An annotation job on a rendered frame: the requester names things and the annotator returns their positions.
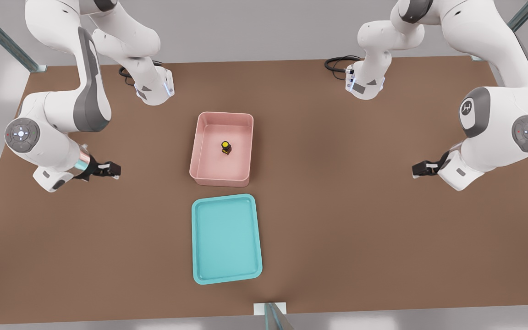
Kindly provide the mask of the silver frame post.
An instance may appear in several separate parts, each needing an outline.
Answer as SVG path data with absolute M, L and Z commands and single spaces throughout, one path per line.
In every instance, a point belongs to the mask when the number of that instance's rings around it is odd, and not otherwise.
M 286 317 L 285 302 L 254 303 L 253 314 L 264 316 L 265 330 L 295 330 Z
M 507 25 L 512 32 L 516 32 L 528 20 L 528 0 L 527 2 L 513 15 L 508 21 Z
M 45 72 L 46 65 L 38 65 L 5 31 L 0 28 L 0 46 L 30 73 Z

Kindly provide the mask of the pale blue-green tray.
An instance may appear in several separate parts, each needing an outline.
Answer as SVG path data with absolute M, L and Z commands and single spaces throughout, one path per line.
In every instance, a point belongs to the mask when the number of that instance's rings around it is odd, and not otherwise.
M 260 276 L 259 225 L 251 194 L 202 198 L 192 204 L 191 212 L 193 279 L 197 284 Z

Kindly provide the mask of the pink plastic box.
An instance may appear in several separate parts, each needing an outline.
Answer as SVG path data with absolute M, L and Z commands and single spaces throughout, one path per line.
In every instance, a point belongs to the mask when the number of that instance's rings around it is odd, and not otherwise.
M 249 184 L 253 124 L 253 117 L 247 113 L 204 111 L 199 115 L 189 167 L 197 184 Z

